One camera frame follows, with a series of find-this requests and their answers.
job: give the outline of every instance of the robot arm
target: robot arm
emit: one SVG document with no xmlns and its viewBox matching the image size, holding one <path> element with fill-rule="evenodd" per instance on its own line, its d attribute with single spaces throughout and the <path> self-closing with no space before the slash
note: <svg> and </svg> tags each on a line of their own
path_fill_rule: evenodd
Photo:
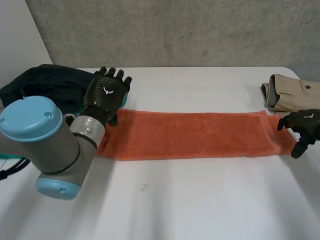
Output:
<svg viewBox="0 0 320 240">
<path fill-rule="evenodd" d="M 86 178 L 107 123 L 117 124 L 117 110 L 131 78 L 105 67 L 94 74 L 84 97 L 84 111 L 70 128 L 46 97 L 31 96 L 10 104 L 0 115 L 0 153 L 24 156 L 41 171 L 37 190 L 49 197 L 74 199 Z"/>
</svg>

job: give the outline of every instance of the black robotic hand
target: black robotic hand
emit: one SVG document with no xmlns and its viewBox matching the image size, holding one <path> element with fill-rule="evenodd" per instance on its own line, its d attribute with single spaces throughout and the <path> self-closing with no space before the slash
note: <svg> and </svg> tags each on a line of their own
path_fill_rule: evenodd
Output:
<svg viewBox="0 0 320 240">
<path fill-rule="evenodd" d="M 102 123 L 109 123 L 111 126 L 117 124 L 117 111 L 123 103 L 124 97 L 130 90 L 131 77 L 123 81 L 124 71 L 116 69 L 109 71 L 102 67 L 94 73 L 93 80 L 84 96 L 84 114 L 92 115 L 92 111 Z"/>
<path fill-rule="evenodd" d="M 297 159 L 308 149 L 309 144 L 313 145 L 320 140 L 320 110 L 292 112 L 279 120 L 277 130 L 280 131 L 283 127 L 300 134 L 300 139 L 291 152 L 291 156 Z"/>
</svg>

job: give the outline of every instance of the gray concrete wall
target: gray concrete wall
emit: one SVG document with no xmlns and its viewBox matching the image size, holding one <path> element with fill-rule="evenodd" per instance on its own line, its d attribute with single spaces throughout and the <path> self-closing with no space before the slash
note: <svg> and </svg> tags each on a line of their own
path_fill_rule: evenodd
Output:
<svg viewBox="0 0 320 240">
<path fill-rule="evenodd" d="M 320 81 L 320 0 L 26 0 L 55 64 L 279 66 Z"/>
</svg>

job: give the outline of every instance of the wall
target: wall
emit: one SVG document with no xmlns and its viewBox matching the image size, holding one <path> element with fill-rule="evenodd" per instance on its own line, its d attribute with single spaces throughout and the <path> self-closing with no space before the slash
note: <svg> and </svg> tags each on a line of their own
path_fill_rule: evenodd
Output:
<svg viewBox="0 0 320 240">
<path fill-rule="evenodd" d="M 0 88 L 51 59 L 24 0 L 0 1 Z"/>
<path fill-rule="evenodd" d="M 27 0 L 70 67 L 280 66 L 320 80 L 320 1 Z"/>
</svg>

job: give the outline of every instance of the khaki fabric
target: khaki fabric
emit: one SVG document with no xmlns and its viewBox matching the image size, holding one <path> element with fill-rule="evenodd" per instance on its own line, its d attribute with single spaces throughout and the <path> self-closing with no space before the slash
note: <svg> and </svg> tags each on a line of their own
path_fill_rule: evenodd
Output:
<svg viewBox="0 0 320 240">
<path fill-rule="evenodd" d="M 274 74 L 260 87 L 266 105 L 275 112 L 320 109 L 320 83 Z"/>
</svg>

